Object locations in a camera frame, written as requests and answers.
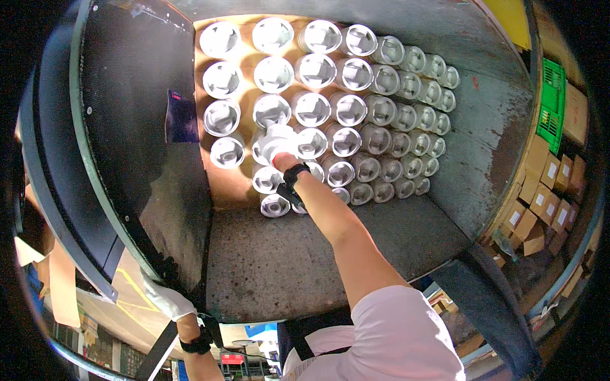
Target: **black wristband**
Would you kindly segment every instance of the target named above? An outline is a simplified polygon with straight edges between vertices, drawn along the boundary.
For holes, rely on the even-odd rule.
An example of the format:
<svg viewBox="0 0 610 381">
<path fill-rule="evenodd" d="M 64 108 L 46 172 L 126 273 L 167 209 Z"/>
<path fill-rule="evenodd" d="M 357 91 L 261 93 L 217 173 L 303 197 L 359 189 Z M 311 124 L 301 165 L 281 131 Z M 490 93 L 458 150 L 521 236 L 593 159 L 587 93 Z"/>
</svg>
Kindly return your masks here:
<svg viewBox="0 0 610 381">
<path fill-rule="evenodd" d="M 199 337 L 191 341 L 189 344 L 183 343 L 180 340 L 180 346 L 186 353 L 199 353 L 204 355 L 210 351 L 210 344 L 212 344 L 212 336 L 204 326 L 199 326 Z"/>
</svg>

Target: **brown cardboard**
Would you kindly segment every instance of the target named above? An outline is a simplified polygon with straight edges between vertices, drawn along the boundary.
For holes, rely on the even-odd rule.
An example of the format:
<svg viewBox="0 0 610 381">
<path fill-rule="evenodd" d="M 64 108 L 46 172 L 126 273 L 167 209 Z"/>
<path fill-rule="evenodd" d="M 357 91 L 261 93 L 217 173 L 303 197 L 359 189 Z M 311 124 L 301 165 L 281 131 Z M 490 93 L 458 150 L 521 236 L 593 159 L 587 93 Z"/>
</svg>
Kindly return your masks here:
<svg viewBox="0 0 610 381">
<path fill-rule="evenodd" d="M 544 249 L 544 229 L 540 223 L 534 225 L 531 232 L 523 241 L 523 255 L 528 256 Z"/>
<path fill-rule="evenodd" d="M 542 177 L 540 178 L 540 182 L 553 189 L 553 185 L 555 185 L 555 179 L 557 179 L 557 173 L 559 172 L 559 166 L 561 165 L 561 161 L 555 157 L 552 153 L 548 153 L 547 164 L 544 166 L 544 171 L 542 172 Z"/>
<path fill-rule="evenodd" d="M 539 217 L 546 211 L 545 205 L 547 204 L 548 197 L 551 194 L 551 190 L 547 188 L 543 183 L 538 183 L 536 192 L 534 192 L 534 198 L 529 204 L 529 209 Z"/>
<path fill-rule="evenodd" d="M 519 221 L 519 224 L 515 228 L 514 235 L 519 237 L 522 241 L 525 241 L 536 221 L 538 221 L 538 217 L 530 209 L 526 209 L 521 217 L 521 221 Z"/>
<path fill-rule="evenodd" d="M 540 219 L 543 220 L 545 224 L 551 225 L 553 223 L 555 214 L 557 214 L 558 207 L 559 197 L 557 197 L 554 193 L 550 193 L 547 197 L 547 203 L 544 204 L 544 211 L 542 212 Z"/>
<path fill-rule="evenodd" d="M 589 102 L 574 86 L 565 88 L 565 116 L 563 134 L 584 146 L 589 129 Z"/>
<path fill-rule="evenodd" d="M 568 193 L 578 202 L 583 198 L 584 193 L 584 170 L 586 164 L 580 156 L 574 156 L 574 163 L 572 165 L 572 175 L 568 182 Z"/>
<path fill-rule="evenodd" d="M 555 236 L 553 236 L 551 239 L 551 242 L 548 244 L 548 250 L 553 255 L 557 255 L 561 249 L 561 246 L 564 245 L 566 238 L 568 238 L 568 233 L 565 230 L 563 230 L 561 233 L 555 234 Z"/>
<path fill-rule="evenodd" d="M 521 188 L 519 198 L 527 204 L 531 204 L 534 193 L 536 192 L 536 187 L 538 186 L 538 181 L 540 181 L 540 174 L 526 171 L 525 181 L 523 181 L 523 188 Z"/>
<path fill-rule="evenodd" d="M 525 170 L 532 175 L 542 175 L 544 165 L 547 163 L 548 142 L 538 135 L 534 135 L 532 145 L 529 147 L 528 157 L 525 160 Z"/>
<path fill-rule="evenodd" d="M 576 222 L 576 217 L 578 217 L 578 209 L 580 206 L 576 202 L 572 202 L 570 205 L 570 214 L 568 215 L 567 221 L 565 222 L 565 229 L 570 231 L 574 223 Z"/>
<path fill-rule="evenodd" d="M 555 179 L 554 189 L 565 191 L 570 183 L 570 176 L 572 175 L 572 159 L 563 155 L 561 157 L 561 164 L 559 165 L 559 172 L 557 173 L 557 179 Z"/>
<path fill-rule="evenodd" d="M 566 200 L 561 200 L 559 207 L 557 208 L 557 212 L 555 213 L 555 217 L 553 218 L 553 223 L 551 227 L 556 231 L 560 232 L 565 229 L 565 223 L 570 216 L 570 203 Z"/>
<path fill-rule="evenodd" d="M 521 221 L 521 217 L 523 217 L 524 213 L 525 207 L 519 202 L 519 200 L 515 200 L 508 215 L 506 216 L 506 220 L 504 221 L 512 232 L 515 231 L 515 228 L 519 224 L 519 221 Z"/>
</svg>

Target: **person's right arm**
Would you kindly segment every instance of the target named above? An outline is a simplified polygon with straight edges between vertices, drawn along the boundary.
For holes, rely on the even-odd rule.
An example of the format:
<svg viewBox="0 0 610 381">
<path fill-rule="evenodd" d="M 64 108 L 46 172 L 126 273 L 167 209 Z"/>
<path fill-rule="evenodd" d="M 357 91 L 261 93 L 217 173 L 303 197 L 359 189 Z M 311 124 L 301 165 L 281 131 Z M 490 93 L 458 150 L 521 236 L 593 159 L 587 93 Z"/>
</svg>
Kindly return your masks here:
<svg viewBox="0 0 610 381">
<path fill-rule="evenodd" d="M 284 172 L 299 161 L 278 154 L 275 167 Z M 316 226 L 332 245 L 350 308 L 366 295 L 387 286 L 410 287 L 381 255 L 367 229 L 351 209 L 309 172 L 300 172 L 294 186 Z"/>
</svg>

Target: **green plastic crate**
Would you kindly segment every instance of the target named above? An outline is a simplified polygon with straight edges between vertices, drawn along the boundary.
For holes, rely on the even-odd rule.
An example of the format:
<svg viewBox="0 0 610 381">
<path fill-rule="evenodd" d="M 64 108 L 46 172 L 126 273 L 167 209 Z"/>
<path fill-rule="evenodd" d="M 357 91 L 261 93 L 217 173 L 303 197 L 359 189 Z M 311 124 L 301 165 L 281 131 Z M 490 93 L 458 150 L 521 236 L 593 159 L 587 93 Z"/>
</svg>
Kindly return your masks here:
<svg viewBox="0 0 610 381">
<path fill-rule="evenodd" d="M 565 69 L 544 59 L 542 71 L 542 102 L 536 133 L 549 142 L 549 151 L 559 151 L 565 114 Z"/>
</svg>

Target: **red sign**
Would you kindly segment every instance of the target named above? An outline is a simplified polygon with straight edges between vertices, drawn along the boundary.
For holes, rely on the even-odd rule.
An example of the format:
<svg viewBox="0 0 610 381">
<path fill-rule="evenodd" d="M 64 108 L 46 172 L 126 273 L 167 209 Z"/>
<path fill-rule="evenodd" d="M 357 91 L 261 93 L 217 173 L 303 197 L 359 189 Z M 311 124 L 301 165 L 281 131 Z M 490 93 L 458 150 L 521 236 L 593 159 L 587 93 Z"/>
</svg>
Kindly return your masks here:
<svg viewBox="0 0 610 381">
<path fill-rule="evenodd" d="M 242 355 L 222 355 L 220 357 L 220 361 L 223 364 L 240 365 L 243 363 L 243 356 Z"/>
</svg>

